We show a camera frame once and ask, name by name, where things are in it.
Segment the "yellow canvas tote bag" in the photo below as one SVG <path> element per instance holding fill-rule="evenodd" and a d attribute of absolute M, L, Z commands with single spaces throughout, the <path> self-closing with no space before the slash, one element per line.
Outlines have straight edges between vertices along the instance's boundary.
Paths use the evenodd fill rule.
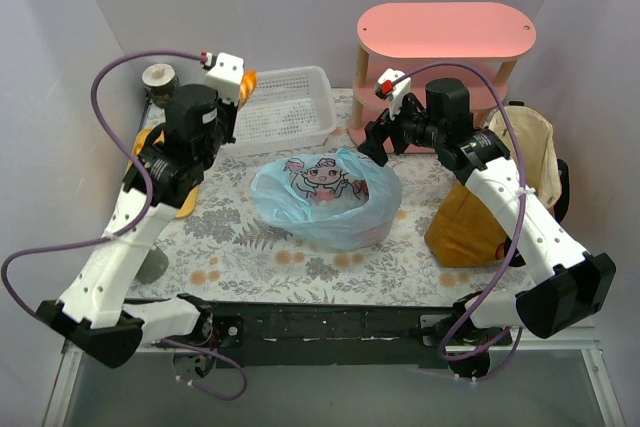
<path fill-rule="evenodd" d="M 525 162 L 527 184 L 560 222 L 570 201 L 569 168 L 556 155 L 553 125 L 519 101 L 505 106 Z M 470 268 L 504 257 L 507 234 L 468 189 L 455 183 L 436 212 L 424 241 L 443 267 Z"/>

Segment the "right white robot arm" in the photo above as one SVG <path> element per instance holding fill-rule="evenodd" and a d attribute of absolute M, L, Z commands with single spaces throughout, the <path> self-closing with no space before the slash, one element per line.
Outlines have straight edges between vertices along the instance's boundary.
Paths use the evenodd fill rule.
<path fill-rule="evenodd" d="M 458 301 L 450 328 L 454 336 L 471 345 L 489 328 L 524 327 L 547 339 L 598 313 L 616 273 L 613 260 L 589 253 L 574 240 L 526 185 L 514 148 L 493 131 L 474 126 L 461 81 L 429 82 L 424 102 L 410 84 L 400 71 L 388 70 L 379 78 L 375 94 L 390 105 L 367 124 L 359 152 L 383 166 L 386 142 L 395 154 L 410 145 L 433 149 L 508 234 L 535 283 L 526 291 L 490 291 Z"/>

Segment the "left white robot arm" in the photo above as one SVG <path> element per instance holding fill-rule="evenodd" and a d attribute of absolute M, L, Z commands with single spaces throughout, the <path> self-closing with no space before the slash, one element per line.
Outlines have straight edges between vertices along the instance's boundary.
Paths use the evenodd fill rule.
<path fill-rule="evenodd" d="M 103 365 L 123 365 L 143 343 L 166 338 L 205 345 L 213 333 L 209 304 L 190 294 L 128 304 L 126 294 L 165 227 L 204 180 L 219 148 L 233 139 L 237 110 L 205 85 L 179 87 L 165 107 L 163 141 L 138 154 L 152 185 L 130 168 L 123 179 L 106 243 L 57 300 L 44 301 L 37 318 Z"/>

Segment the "blue plastic grocery bag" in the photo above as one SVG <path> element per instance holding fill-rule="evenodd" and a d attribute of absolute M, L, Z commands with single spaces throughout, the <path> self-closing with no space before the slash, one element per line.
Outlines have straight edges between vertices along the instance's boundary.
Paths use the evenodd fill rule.
<path fill-rule="evenodd" d="M 264 165 L 251 183 L 270 226 L 336 250 L 382 242 L 402 201 L 398 176 L 348 149 L 298 154 Z"/>

